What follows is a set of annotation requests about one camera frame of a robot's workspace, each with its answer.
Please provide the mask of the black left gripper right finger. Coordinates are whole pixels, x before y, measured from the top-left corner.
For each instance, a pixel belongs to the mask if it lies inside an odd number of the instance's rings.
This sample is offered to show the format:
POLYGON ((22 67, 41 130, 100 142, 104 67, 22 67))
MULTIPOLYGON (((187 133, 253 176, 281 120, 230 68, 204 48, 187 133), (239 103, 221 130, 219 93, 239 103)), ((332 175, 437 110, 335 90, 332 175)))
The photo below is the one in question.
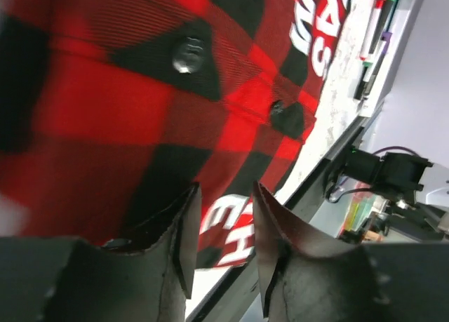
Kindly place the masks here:
POLYGON ((291 255, 324 260, 337 257, 354 246, 313 227, 282 206, 268 189, 253 184, 255 257, 262 305, 270 305, 277 274, 291 255))

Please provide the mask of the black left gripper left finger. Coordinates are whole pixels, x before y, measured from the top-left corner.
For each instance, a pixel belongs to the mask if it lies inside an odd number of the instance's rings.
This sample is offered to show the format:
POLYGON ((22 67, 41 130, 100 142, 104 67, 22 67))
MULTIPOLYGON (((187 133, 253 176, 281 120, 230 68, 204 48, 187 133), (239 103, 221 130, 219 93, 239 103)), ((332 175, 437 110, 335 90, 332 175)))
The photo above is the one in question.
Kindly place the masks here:
POLYGON ((108 241, 102 249, 121 258, 130 279, 161 295, 173 282, 192 296, 201 221, 201 187, 194 183, 167 208, 108 241))

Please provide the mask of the red black plaid shirt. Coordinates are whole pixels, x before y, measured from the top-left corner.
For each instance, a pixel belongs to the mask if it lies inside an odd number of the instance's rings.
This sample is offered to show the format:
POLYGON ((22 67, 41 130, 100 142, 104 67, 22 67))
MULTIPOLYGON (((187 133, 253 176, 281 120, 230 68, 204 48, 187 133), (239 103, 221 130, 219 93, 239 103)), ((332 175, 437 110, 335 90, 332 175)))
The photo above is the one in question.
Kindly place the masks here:
POLYGON ((351 0, 1 0, 1 228, 119 238, 202 189, 199 269, 253 251, 351 0))

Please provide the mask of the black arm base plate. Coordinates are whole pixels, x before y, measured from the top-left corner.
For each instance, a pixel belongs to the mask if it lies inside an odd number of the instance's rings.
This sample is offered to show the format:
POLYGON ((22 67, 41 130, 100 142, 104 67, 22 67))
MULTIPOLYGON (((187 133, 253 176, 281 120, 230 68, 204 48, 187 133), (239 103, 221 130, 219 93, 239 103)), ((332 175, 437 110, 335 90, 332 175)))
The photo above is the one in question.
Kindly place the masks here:
MULTIPOLYGON (((286 207, 302 219, 335 228, 336 221, 326 224, 323 219, 324 191, 328 185, 331 166, 342 158, 352 145, 362 145, 365 134, 376 124, 379 112, 370 118, 358 116, 319 164, 286 201, 286 207)), ((263 321, 258 287, 257 262, 254 255, 242 267, 227 270, 204 298, 186 317, 187 321, 263 321)))

